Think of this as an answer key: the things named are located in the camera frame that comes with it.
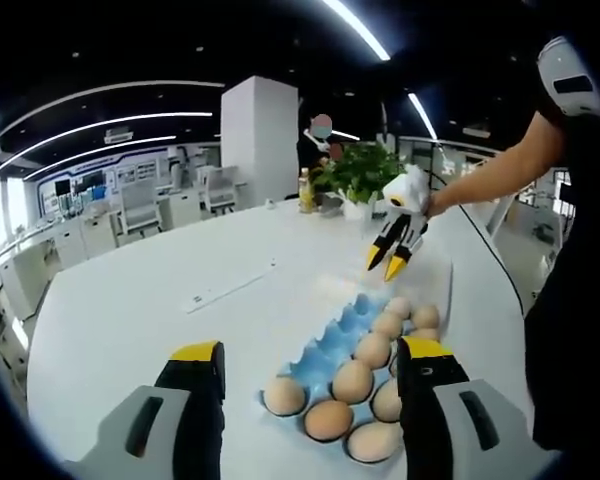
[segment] yellow bottle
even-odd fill
[[[300,213],[313,212],[313,188],[309,180],[309,169],[303,168],[298,179],[298,197],[300,199]]]

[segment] potted plant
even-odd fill
[[[347,145],[339,160],[318,169],[313,184],[338,194],[347,218],[361,219],[382,198],[382,188],[403,171],[398,156],[382,145],[357,143]]]

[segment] ceiling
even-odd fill
[[[72,21],[61,21],[58,12],[20,15],[11,26],[19,41],[0,50],[2,150],[18,153],[73,128],[164,112],[212,116],[136,120],[128,124],[134,140],[176,135],[178,143],[217,141],[222,93],[252,75],[298,87],[300,126],[310,116],[327,113],[335,129],[362,138],[381,131],[382,104],[390,132],[428,137],[408,92],[417,93],[443,139],[504,148],[522,135],[532,114],[535,58],[546,36],[517,0],[343,0],[392,57],[387,62],[321,0],[189,3],[151,11],[142,19],[124,8],[103,13],[80,4],[70,12]],[[98,91],[14,125],[65,96],[154,80],[218,85]],[[68,135],[25,158],[50,165],[100,148],[104,131],[119,125]],[[462,133],[474,125],[487,128],[491,137]],[[18,163],[2,173],[33,171]]]

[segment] round table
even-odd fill
[[[176,349],[218,339],[226,349],[224,479],[378,478],[299,442],[255,400],[353,300],[375,236],[355,222],[297,210],[291,201],[197,223],[54,278],[32,342],[28,408],[56,458],[80,460],[99,422],[137,386],[153,385]],[[453,261],[442,343],[471,378],[487,380],[529,417],[523,322],[507,277],[458,208],[430,222],[426,241]],[[222,298],[187,313],[199,293]],[[383,476],[406,478],[405,456]]]

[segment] egg carton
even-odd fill
[[[347,305],[343,309],[339,320],[329,322],[322,338],[313,338],[309,341],[299,361],[288,363],[278,373],[278,376],[291,377],[301,385],[306,398],[305,405],[298,413],[289,416],[276,416],[280,423],[296,430],[307,441],[314,443],[332,455],[344,455],[351,461],[370,468],[382,468],[392,465],[392,460],[395,460],[398,453],[402,451],[402,442],[396,452],[389,458],[371,464],[358,462],[351,457],[347,453],[347,440],[355,429],[378,420],[372,411],[371,403],[378,389],[392,378],[389,367],[395,360],[396,342],[392,342],[391,353],[386,364],[372,371],[373,386],[367,398],[358,404],[349,405],[353,411],[353,422],[342,437],[329,442],[314,440],[305,431],[304,419],[307,412],[316,404],[335,399],[331,392],[331,383],[336,372],[345,362],[353,358],[358,342],[370,332],[373,321],[384,310],[387,302],[388,298],[372,298],[367,294],[359,294],[353,305]],[[411,330],[413,330],[413,324],[406,320],[403,323],[403,335],[407,335]],[[262,390],[258,392],[257,400],[263,408],[267,408]]]

